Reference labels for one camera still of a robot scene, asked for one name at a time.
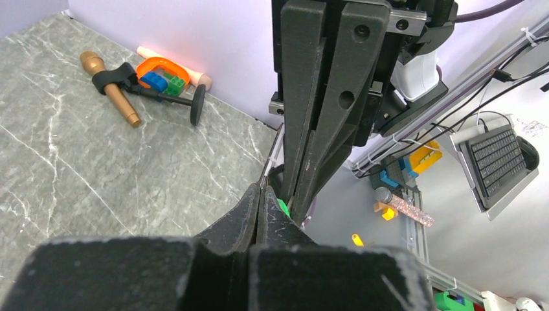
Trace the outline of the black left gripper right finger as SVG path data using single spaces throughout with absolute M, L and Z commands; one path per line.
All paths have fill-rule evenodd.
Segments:
M 249 248 L 250 310 L 434 310 L 425 270 L 392 246 L 321 246 L 279 208 L 271 187 L 256 200 L 256 243 Z

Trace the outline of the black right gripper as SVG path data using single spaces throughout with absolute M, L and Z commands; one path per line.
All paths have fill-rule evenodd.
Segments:
M 398 65 L 453 32 L 455 1 L 273 1 L 274 98 L 285 108 L 284 181 L 291 217 L 372 132 Z

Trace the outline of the silver metal key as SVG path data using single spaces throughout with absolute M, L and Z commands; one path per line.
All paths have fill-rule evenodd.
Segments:
M 273 165 L 276 163 L 276 157 L 273 155 L 273 151 L 269 152 L 265 165 L 263 167 L 258 184 L 261 189 L 264 189 L 268 185 L 268 175 Z

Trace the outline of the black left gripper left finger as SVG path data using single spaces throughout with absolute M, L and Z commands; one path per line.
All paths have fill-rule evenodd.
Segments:
M 246 310 L 260 186 L 196 236 L 63 236 L 25 260 L 2 310 Z

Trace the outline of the green key tag keyring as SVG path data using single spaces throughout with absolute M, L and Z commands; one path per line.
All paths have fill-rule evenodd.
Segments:
M 288 206 L 286 205 L 286 203 L 284 202 L 284 200 L 278 198 L 277 199 L 277 202 L 279 204 L 279 207 L 280 207 L 280 210 L 287 215 L 287 217 L 291 217 L 291 213 L 290 213 L 290 210 L 288 208 Z

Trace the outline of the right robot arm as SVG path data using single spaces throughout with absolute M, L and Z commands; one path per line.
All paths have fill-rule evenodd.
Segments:
M 280 197 L 296 222 L 355 146 L 396 133 L 448 91 L 437 49 L 454 1 L 273 1 L 273 58 L 284 107 Z

